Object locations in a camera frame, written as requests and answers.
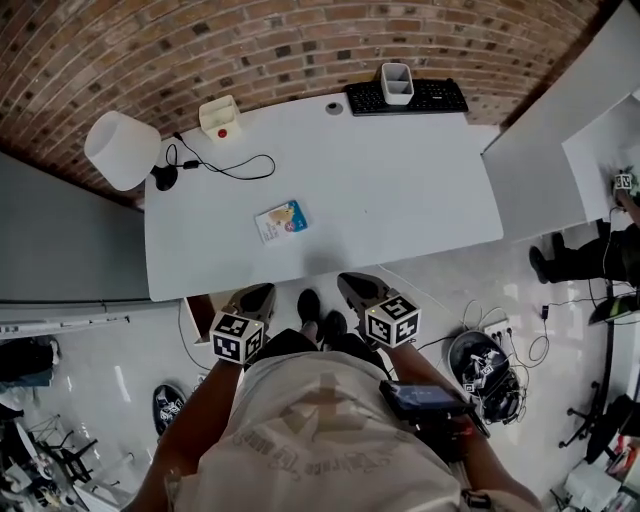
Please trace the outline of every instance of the black pants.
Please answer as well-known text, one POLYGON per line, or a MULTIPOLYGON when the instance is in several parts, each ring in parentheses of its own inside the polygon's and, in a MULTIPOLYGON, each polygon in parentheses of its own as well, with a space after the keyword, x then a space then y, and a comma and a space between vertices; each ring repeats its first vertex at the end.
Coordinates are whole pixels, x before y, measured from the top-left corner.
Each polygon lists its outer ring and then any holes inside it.
POLYGON ((614 281, 626 281, 627 272, 622 262, 622 254, 616 233, 612 233, 607 250, 607 238, 596 238, 580 249, 563 249, 556 258, 548 260, 544 273, 552 283, 579 281, 606 277, 614 281))
MULTIPOLYGON (((355 334, 345 334, 336 340, 331 340, 331 346, 336 352, 344 352, 345 354, 367 361, 387 373, 387 369, 384 366, 384 362, 382 361, 380 354, 372 352, 365 342, 355 334)), ((256 355, 255 360, 252 361, 252 364, 269 357, 317 351, 318 347, 315 343, 309 340, 309 338, 294 331, 293 329, 287 329, 270 340, 262 350, 258 352, 258 355, 256 355)))
POLYGON ((0 382, 13 382, 53 366, 53 349, 32 339, 13 340, 0 345, 0 382))

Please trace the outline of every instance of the power strip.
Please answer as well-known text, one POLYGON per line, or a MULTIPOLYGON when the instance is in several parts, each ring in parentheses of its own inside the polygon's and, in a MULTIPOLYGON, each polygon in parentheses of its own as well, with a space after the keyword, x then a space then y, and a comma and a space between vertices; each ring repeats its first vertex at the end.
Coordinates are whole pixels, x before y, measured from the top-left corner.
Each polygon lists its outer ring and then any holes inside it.
POLYGON ((490 338, 498 336, 498 333, 500 333, 503 338, 506 338, 508 336, 507 329, 509 327, 511 327, 511 324, 509 324, 509 319, 504 319, 483 327, 482 331, 490 338))

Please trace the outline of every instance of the hand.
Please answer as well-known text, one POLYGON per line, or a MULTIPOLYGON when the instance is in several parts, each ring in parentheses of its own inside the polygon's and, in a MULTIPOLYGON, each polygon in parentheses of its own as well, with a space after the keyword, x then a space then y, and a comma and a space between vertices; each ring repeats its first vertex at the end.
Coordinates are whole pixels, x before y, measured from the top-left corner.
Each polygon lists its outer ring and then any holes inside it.
POLYGON ((629 192, 624 189, 618 189, 615 191, 615 199, 618 203, 625 206, 631 201, 631 196, 629 192))

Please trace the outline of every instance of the white pen holder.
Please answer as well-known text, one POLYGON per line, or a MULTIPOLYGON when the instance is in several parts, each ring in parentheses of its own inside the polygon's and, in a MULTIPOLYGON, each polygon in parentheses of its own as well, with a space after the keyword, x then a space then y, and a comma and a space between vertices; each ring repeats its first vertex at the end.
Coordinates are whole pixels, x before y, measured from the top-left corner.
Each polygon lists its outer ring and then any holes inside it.
POLYGON ((413 98, 411 70, 406 64, 384 63, 381 85, 384 100, 388 105, 406 105, 413 98))

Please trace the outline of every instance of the black shoe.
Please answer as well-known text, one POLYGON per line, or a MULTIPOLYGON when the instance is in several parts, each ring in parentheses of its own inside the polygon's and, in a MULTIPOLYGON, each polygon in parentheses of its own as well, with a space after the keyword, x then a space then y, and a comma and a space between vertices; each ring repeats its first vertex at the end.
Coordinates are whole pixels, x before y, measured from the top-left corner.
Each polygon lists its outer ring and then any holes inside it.
POLYGON ((325 342, 331 345, 331 341, 347 334, 347 319, 339 311, 331 311, 322 324, 324 327, 325 342))
POLYGON ((532 247, 529 249, 529 263, 531 263, 531 268, 535 270, 538 275, 538 281, 542 284, 546 284, 549 282, 549 278, 544 273, 544 267, 547 263, 547 260, 544 259, 544 256, 540 252, 540 249, 537 247, 532 247))
POLYGON ((302 325, 307 322, 315 322, 318 324, 318 334, 316 340, 319 341, 323 337, 322 322, 320 321, 320 298, 318 294, 311 288, 307 288, 298 297, 298 316, 302 325))
POLYGON ((551 235, 551 246, 553 247, 553 255, 556 259, 562 257, 562 253, 567 250, 564 246, 564 237, 562 233, 554 233, 551 235))

